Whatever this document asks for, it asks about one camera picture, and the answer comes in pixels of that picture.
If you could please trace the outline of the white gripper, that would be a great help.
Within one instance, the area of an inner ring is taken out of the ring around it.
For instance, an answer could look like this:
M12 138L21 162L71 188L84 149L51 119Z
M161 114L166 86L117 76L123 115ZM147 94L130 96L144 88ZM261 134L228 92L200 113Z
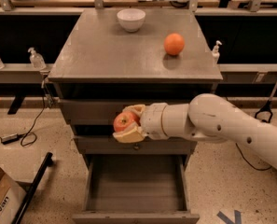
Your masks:
M153 140L166 140L168 136L162 126L162 115L166 106L166 103L125 106L123 111L131 111L140 117L141 126L134 122L123 131L114 132L113 137L123 144L142 142L146 137Z

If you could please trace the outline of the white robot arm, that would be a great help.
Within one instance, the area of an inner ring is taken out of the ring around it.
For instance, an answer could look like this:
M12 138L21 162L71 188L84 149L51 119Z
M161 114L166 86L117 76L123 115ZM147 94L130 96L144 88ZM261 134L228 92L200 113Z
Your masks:
M146 138L223 142L231 140L251 148L277 169L277 127L255 119L225 99L204 93L188 104L130 105L116 116L113 136L120 143Z

